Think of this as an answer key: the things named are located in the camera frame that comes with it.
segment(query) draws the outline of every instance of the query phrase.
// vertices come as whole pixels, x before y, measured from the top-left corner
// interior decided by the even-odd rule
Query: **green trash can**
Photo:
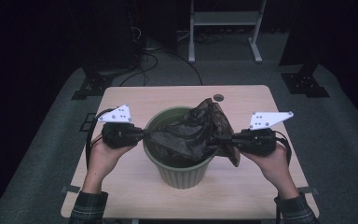
[[[181,119],[190,109],[191,108],[187,106],[176,106],[162,110],[149,120],[145,128],[147,130],[154,130],[158,127],[165,126]],[[153,146],[148,144],[145,140],[144,149],[147,157],[156,164],[164,182],[176,189],[189,189],[198,185],[205,175],[209,162],[213,159],[213,157],[211,157],[194,166],[177,168],[171,167],[169,164],[163,164],[157,160],[153,156]]]

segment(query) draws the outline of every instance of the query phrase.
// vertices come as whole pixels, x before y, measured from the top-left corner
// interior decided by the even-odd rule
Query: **tabletop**
[[[252,113],[278,112],[267,86],[164,86],[112,87],[106,89],[98,112],[107,108],[128,105],[131,122],[144,128],[159,111],[172,106],[196,107],[216,94],[224,97],[218,102],[235,133],[249,128]],[[294,117],[286,122],[296,122]],[[99,122],[94,137],[101,132]],[[271,127],[290,136],[281,122]],[[81,187],[86,175],[85,151],[72,180],[72,186]],[[296,157],[295,149],[290,172],[298,188],[308,183]],[[172,218],[172,219],[273,219],[277,190],[264,178],[260,169],[241,156],[239,167],[227,158],[214,157],[201,182],[191,189],[175,189],[159,176],[155,164],[145,155],[142,141],[126,153],[115,170],[103,182],[103,191],[109,193],[105,217],[114,218]],[[62,215],[69,217],[77,193],[67,192]],[[311,194],[306,194],[309,206],[316,216],[319,210]]]

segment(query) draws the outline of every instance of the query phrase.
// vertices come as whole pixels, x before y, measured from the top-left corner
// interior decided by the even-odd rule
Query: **dark background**
[[[258,7],[258,1],[196,3],[198,10]],[[141,20],[145,18],[142,25],[150,35],[156,32],[150,27],[157,31],[164,26],[170,31],[188,28],[189,1],[144,0],[138,6]],[[175,24],[157,28],[156,15]],[[95,17],[89,14],[83,19],[87,22]],[[65,1],[0,0],[0,197],[63,83],[96,57],[85,48],[84,39],[79,39],[78,27],[83,25],[74,24]],[[320,64],[337,77],[358,108],[358,1],[268,0],[262,31],[289,30],[281,65],[302,64],[314,49]],[[95,34],[88,29],[84,32]]]

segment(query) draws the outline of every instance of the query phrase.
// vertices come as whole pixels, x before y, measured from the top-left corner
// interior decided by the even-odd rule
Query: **white bracket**
[[[250,130],[267,129],[274,124],[290,119],[293,112],[253,112]]]
[[[127,105],[122,105],[115,110],[108,112],[98,118],[100,122],[112,122],[112,123],[130,123],[131,114],[130,108]]]

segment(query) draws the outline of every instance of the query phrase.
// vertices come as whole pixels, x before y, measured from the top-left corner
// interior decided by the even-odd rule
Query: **person's left hand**
[[[103,179],[115,168],[118,159],[135,146],[111,148],[103,142],[101,135],[92,141],[89,169],[83,184],[83,192],[101,193]]]

